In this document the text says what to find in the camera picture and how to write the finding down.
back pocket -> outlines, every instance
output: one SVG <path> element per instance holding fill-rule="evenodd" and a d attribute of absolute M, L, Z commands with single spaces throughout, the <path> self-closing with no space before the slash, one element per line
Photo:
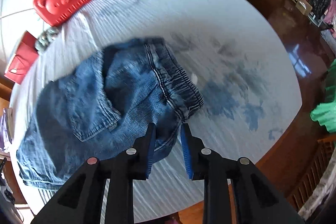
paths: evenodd
<path fill-rule="evenodd" d="M 83 82 L 75 76 L 66 84 L 68 116 L 74 135 L 82 142 L 105 129 L 113 130 L 120 113 L 106 97 L 99 81 Z"/>

wooden floor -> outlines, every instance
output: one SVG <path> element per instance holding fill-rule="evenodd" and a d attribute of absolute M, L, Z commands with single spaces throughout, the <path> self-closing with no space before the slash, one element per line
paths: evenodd
<path fill-rule="evenodd" d="M 325 128 L 310 119 L 311 110 L 323 99 L 322 78 L 335 58 L 320 30 L 290 0 L 249 0 L 269 21 L 283 42 L 299 81 L 302 107 L 270 151 L 256 164 L 285 197 L 295 187 L 310 162 L 317 140 L 327 134 Z M 201 224 L 203 202 L 179 212 L 183 224 Z"/>

elastic waistband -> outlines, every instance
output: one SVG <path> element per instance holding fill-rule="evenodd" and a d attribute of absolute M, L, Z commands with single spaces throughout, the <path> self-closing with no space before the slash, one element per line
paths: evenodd
<path fill-rule="evenodd" d="M 203 98 L 198 88 L 191 82 L 187 73 L 167 48 L 163 38 L 146 44 L 149 63 L 154 70 L 167 102 L 185 122 L 203 105 Z"/>

round table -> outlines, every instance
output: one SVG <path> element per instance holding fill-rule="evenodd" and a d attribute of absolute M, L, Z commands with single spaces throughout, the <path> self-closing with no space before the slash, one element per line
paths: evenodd
<path fill-rule="evenodd" d="M 288 54 L 263 16 L 246 0 L 92 0 L 62 26 L 58 38 L 13 88 L 13 169 L 34 213 L 36 188 L 23 185 L 15 161 L 40 91 L 93 52 L 133 37 L 161 36 L 197 82 L 204 106 L 189 120 L 192 134 L 223 157 L 257 162 L 301 107 Z M 203 199 L 190 181 L 180 138 L 147 181 L 134 181 L 136 222 L 180 211 Z"/>

blue denim jeans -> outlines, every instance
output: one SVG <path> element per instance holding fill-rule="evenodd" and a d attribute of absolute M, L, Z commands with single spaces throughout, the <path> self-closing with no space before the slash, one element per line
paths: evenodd
<path fill-rule="evenodd" d="M 111 45 L 42 90 L 16 157 L 26 185 L 58 190 L 89 157 L 116 156 L 157 126 L 166 157 L 201 93 L 162 38 Z"/>

